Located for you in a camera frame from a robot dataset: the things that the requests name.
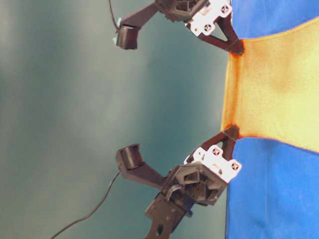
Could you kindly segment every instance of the cloth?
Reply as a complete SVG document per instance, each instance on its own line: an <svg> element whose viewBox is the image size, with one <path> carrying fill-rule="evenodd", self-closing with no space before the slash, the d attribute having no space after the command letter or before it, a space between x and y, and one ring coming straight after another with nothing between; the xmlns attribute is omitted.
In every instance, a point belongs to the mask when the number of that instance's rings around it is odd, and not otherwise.
<svg viewBox="0 0 319 239"><path fill-rule="evenodd" d="M229 55L222 128L319 151L319 17Z"/></svg>
<svg viewBox="0 0 319 239"><path fill-rule="evenodd" d="M243 167L227 189L226 238L317 239L319 2L232 5L245 53L229 56L222 129L240 128Z"/></svg>

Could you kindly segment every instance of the yellow fabric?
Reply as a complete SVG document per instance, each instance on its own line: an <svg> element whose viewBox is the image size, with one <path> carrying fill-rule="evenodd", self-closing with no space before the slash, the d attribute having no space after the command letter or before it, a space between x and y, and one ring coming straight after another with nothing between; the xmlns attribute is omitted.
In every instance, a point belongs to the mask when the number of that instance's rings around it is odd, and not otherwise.
<svg viewBox="0 0 319 239"><path fill-rule="evenodd" d="M229 55L222 129L319 152L319 17Z"/></svg>

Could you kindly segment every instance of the screw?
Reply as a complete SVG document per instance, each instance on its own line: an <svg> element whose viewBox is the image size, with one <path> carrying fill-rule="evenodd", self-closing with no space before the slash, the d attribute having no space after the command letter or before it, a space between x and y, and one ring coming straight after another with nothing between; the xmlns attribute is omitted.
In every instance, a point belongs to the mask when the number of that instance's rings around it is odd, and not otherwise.
<svg viewBox="0 0 319 239"><path fill-rule="evenodd" d="M238 166L238 164L233 163L233 164L231 165L231 168L236 171L236 170L238 170L239 166Z"/></svg>
<svg viewBox="0 0 319 239"><path fill-rule="evenodd" d="M227 5L224 5L222 8L221 8L221 12L222 13L226 13L229 11L229 7Z"/></svg>
<svg viewBox="0 0 319 239"><path fill-rule="evenodd" d="M211 30L211 25L210 24L206 24L204 27L205 31L210 31Z"/></svg>
<svg viewBox="0 0 319 239"><path fill-rule="evenodd" d="M213 149L213 154L214 155L218 156L219 153L220 153L220 151L217 148Z"/></svg>

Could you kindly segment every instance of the black metal bracket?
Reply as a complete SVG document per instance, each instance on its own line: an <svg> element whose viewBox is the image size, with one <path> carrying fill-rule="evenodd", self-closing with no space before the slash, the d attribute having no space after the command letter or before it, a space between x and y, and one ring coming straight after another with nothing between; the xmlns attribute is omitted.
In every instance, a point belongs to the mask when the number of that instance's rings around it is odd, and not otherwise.
<svg viewBox="0 0 319 239"><path fill-rule="evenodd" d="M231 15L226 18L220 17L216 23L226 36L227 41L223 41L212 35L206 36L203 33L201 33L198 38L235 55L242 55L244 53L244 46L242 41L238 39L238 36L231 25Z"/></svg>
<svg viewBox="0 0 319 239"><path fill-rule="evenodd" d="M159 11L171 21L190 20L199 12L208 2L208 0L198 0L196 4L190 7L189 1L186 0L154 0L141 10L129 15L122 20L118 30L116 45L122 49L137 49L137 37L139 30ZM206 36L201 33L198 38L223 50L229 51L236 55L244 52L244 46L238 39L232 25L231 14L226 17L220 17L216 23L225 34L227 41L223 41L215 36Z"/></svg>
<svg viewBox="0 0 319 239"><path fill-rule="evenodd" d="M238 137L238 128L232 126L204 142L200 147L223 143L223 157L232 159ZM133 144L117 152L116 161L123 176L135 182L160 189L160 193L145 214L152 220L145 239L169 239L184 216L191 217L193 205L214 205L228 183L200 162L192 162L193 153L186 165L177 165L163 178L143 162L139 145Z"/></svg>

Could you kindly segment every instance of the robotic arm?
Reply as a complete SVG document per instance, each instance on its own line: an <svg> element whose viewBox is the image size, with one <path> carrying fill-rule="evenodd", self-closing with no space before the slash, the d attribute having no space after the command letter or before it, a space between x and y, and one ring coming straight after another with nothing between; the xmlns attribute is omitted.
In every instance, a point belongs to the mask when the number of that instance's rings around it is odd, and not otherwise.
<svg viewBox="0 0 319 239"><path fill-rule="evenodd" d="M241 164L232 159L238 137L238 128L232 126L196 148L184 161L160 176L143 162L139 145L118 150L116 161L122 175L132 181L160 190L146 209L152 220L145 239L169 239L184 216L191 217L192 206L214 205L232 178L241 170Z"/></svg>
<svg viewBox="0 0 319 239"><path fill-rule="evenodd" d="M116 45L122 49L137 49L139 30L157 12L172 22L183 21L199 39L236 55L244 52L231 25L232 7L226 0L155 0L140 11L121 21ZM227 41L212 36L215 23L225 34Z"/></svg>

